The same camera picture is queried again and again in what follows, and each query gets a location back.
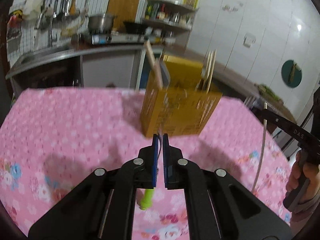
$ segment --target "tiled wall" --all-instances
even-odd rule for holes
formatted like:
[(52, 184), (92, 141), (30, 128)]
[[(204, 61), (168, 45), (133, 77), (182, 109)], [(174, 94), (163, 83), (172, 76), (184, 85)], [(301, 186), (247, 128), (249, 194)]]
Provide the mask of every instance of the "tiled wall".
[[(256, 37), (250, 48), (243, 45), (246, 33)], [(320, 15), (311, 0), (200, 0), (188, 48), (202, 54), (217, 49), (217, 61), (270, 86), (298, 117), (320, 73)], [(302, 68), (294, 89), (281, 78), (289, 59)]]
[[(137, 12), (137, 19), (140, 19), (142, 8), (145, 0), (140, 0)], [(14, 0), (13, 4), (10, 8), (10, 12), (16, 9), (22, 9), (25, 4), (25, 0)], [(84, 0), (77, 0), (76, 2), (77, 8), (83, 9), (84, 8)], [(99, 13), (104, 13), (107, 9), (108, 0), (89, 0), (88, 6), (89, 11), (88, 15), (94, 15)], [(72, 23), (68, 25), (68, 27), (77, 26), (80, 23), (80, 18), (76, 19)], [(79, 27), (78, 33), (87, 29), (88, 19), (85, 20), (84, 24)], [(10, 66), (17, 61), (17, 59), (26, 52), (35, 50), (33, 36), (35, 35), (34, 30), (35, 21), (24, 21), (22, 23), (21, 28), (21, 38), (15, 39), (7, 43), (7, 53), (8, 53), (8, 61), (10, 62)], [(58, 41), (55, 44), (63, 44), (69, 42), (69, 39), (65, 39), (60, 36), (60, 32), (62, 29), (62, 24), (53, 25), (52, 35), (55, 37), (57, 34)], [(37, 49), (47, 47), (47, 40), (48, 40), (48, 30), (43, 30), (40, 32), (39, 41)]]

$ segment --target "yellow box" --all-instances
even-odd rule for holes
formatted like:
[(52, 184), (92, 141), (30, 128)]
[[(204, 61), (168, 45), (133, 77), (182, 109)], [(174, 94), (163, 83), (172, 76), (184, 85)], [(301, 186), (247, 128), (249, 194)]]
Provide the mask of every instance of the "yellow box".
[(207, 94), (195, 91), (201, 79), (202, 63), (164, 55), (171, 81), (159, 90), (150, 71), (141, 110), (142, 131), (146, 137), (161, 130), (169, 136), (199, 134), (217, 106), (222, 93), (212, 84)]

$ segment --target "cutting board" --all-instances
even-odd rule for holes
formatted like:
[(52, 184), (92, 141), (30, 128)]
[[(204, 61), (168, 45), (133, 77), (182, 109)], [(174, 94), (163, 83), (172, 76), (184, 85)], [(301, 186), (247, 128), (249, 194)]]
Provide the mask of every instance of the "cutting board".
[(140, 0), (109, 0), (107, 13), (117, 16), (113, 28), (124, 31), (123, 21), (135, 22)]

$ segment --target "floral tablecloth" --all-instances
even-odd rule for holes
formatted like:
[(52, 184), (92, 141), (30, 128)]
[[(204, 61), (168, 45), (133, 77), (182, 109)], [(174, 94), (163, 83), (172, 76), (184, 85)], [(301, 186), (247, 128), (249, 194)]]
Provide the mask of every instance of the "floral tablecloth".
[[(27, 235), (31, 225), (94, 169), (119, 168), (151, 145), (140, 132), (143, 94), (117, 89), (26, 90), (0, 128), (0, 200)], [(226, 169), (248, 189), (263, 127), (237, 99), (222, 97), (200, 135), (169, 138), (201, 168)], [(290, 168), (270, 135), (255, 195), (283, 220)], [(164, 188), (159, 161), (153, 206), (134, 214), (132, 239), (189, 239), (183, 190)], [(137, 191), (141, 198), (142, 190)]]

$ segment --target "human hand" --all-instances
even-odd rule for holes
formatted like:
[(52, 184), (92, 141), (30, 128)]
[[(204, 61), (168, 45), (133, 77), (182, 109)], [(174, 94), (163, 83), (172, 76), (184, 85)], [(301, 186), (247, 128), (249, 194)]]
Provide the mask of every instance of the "human hand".
[[(299, 185), (298, 180), (301, 176), (299, 160), (300, 160), (300, 151), (297, 153), (296, 162), (292, 166), (289, 180), (285, 187), (288, 192), (291, 192), (293, 189), (296, 189)], [(320, 188), (319, 166), (313, 165), (310, 163), (305, 163), (303, 166), (303, 173), (308, 179), (310, 179), (310, 184), (306, 190), (306, 193), (299, 200), (300, 203), (313, 199), (318, 193)]]

